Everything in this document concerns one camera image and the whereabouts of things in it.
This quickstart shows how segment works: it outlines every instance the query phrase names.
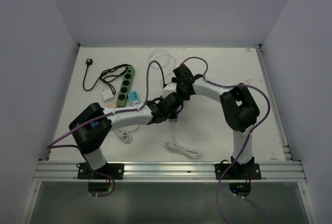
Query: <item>white wall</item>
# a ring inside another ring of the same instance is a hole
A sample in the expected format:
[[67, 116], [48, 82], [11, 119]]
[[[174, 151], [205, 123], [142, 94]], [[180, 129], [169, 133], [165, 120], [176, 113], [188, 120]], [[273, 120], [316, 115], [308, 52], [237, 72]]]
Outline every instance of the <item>white wall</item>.
[[55, 0], [75, 40], [96, 46], [252, 46], [287, 0]]
[[303, 162], [321, 223], [332, 218], [331, 21], [331, 0], [289, 0], [263, 45], [290, 150]]
[[0, 0], [0, 222], [17, 223], [76, 58], [54, 0]]

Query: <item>black mounting plate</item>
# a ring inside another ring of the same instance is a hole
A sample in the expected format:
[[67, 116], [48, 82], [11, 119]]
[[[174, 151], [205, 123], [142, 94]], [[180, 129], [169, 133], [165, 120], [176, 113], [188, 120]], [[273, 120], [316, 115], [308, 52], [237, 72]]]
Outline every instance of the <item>black mounting plate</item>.
[[[110, 176], [114, 180], [122, 180], [125, 165], [123, 163], [108, 163], [107, 165], [110, 170]], [[78, 163], [76, 167], [78, 168], [77, 179], [105, 179], [105, 177], [92, 174], [86, 163]]]
[[[222, 176], [223, 172], [227, 169], [229, 163], [216, 163], [214, 164], [214, 169], [216, 173], [216, 179], [219, 180]], [[247, 170], [245, 170], [241, 174], [234, 174], [232, 169], [230, 169], [225, 177], [224, 180], [247, 180], [251, 175], [251, 180], [261, 180], [261, 173], [258, 163], [254, 163], [250, 166]]]

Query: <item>blue power strip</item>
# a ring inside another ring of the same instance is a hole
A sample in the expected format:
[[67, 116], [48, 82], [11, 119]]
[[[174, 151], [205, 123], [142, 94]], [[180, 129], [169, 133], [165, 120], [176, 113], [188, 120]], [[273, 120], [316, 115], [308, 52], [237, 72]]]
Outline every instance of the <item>blue power strip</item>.
[[137, 93], [137, 91], [130, 91], [128, 93], [128, 99], [130, 102], [130, 106], [136, 106], [138, 104], [140, 104], [140, 98], [139, 98], [139, 94]]

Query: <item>green power strip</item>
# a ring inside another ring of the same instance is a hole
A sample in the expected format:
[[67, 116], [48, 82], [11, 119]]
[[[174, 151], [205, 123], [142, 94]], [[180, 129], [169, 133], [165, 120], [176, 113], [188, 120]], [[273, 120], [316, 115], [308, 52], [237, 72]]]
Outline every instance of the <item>green power strip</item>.
[[135, 75], [135, 69], [133, 67], [128, 67], [127, 72], [123, 75], [123, 81], [119, 91], [118, 99], [116, 101], [118, 107], [126, 106], [128, 93], [133, 83], [134, 75]]

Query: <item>coiled white cable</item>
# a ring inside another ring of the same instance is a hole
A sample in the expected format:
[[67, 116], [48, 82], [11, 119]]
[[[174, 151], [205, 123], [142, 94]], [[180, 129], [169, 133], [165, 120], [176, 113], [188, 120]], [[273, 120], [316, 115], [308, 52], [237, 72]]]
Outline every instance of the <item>coiled white cable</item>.
[[133, 138], [130, 133], [136, 132], [140, 128], [140, 126], [141, 125], [139, 124], [139, 126], [133, 131], [127, 131], [126, 129], [119, 128], [115, 129], [114, 132], [122, 142], [124, 142], [125, 144], [130, 144], [131, 142], [133, 142]]
[[198, 150], [183, 147], [176, 141], [174, 135], [174, 122], [171, 122], [171, 136], [173, 141], [166, 141], [164, 143], [166, 150], [174, 153], [184, 154], [194, 159], [199, 159], [201, 157], [201, 153]]

